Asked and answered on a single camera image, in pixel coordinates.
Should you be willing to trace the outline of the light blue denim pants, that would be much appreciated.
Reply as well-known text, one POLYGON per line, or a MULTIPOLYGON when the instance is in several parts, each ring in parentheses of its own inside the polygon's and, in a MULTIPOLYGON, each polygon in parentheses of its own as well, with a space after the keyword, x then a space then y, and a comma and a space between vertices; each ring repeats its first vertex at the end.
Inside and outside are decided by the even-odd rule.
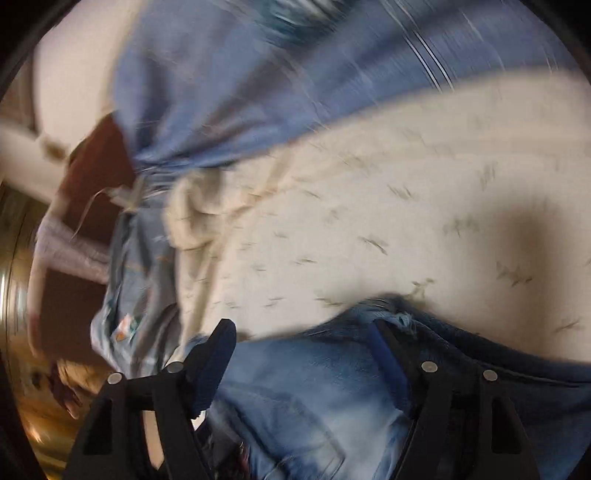
POLYGON ((410 427, 370 351, 376 320, 423 360, 477 367, 506 388, 531 443, 538 479, 590 475, 590 368, 494 343, 399 297, 363 301, 327 323, 239 343, 205 422, 238 448, 252 479, 392 479, 410 427))

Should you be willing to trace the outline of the grey pillow with logo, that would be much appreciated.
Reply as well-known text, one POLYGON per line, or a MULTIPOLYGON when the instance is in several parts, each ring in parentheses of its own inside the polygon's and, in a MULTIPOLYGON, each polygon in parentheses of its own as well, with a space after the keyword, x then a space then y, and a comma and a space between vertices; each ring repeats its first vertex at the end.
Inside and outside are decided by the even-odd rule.
POLYGON ((158 373, 179 345, 175 250, 162 213, 152 200, 119 214, 105 296, 90 325, 93 350, 127 378, 158 373))

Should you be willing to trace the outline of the brown wooden headboard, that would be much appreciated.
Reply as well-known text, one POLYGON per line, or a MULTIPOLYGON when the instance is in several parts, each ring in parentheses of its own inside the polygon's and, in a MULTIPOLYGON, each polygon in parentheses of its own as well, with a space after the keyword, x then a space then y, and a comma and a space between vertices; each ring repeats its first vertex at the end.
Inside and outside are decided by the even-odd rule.
MULTIPOLYGON (((64 178, 47 212, 78 236, 107 247, 119 208, 102 191, 130 187, 135 180, 122 134, 113 116, 103 117, 74 149, 64 178)), ((90 342, 90 323, 102 306, 106 287, 78 274, 66 274, 33 257, 27 309, 33 353, 47 360, 68 360, 104 367, 90 342)))

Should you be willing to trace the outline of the pink cloth on headboard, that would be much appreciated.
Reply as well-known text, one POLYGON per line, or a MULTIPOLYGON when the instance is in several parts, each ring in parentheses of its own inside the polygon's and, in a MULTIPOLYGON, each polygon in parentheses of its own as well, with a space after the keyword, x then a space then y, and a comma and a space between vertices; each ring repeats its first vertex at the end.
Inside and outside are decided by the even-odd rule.
POLYGON ((34 259, 77 278, 101 285, 108 281, 108 248, 79 236, 52 215, 46 215, 39 225, 34 259))

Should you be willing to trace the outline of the cream floral quilt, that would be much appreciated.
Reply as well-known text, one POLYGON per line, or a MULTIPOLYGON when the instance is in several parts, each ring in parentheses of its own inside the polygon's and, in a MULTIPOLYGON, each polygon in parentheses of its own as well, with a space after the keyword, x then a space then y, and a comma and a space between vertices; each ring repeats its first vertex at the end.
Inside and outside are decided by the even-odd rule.
POLYGON ((195 170, 163 218, 181 338, 301 331, 398 294, 479 336, 590 358, 590 85, 522 71, 195 170))

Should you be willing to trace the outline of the blue plaid blanket with emblem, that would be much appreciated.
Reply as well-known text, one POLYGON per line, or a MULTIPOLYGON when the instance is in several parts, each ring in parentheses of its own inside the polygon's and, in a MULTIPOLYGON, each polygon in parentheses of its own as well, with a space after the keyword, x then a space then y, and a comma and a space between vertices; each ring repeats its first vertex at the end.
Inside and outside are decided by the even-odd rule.
POLYGON ((576 61, 519 1, 152 1, 120 56, 113 100, 136 170, 176 176, 523 67, 576 61))

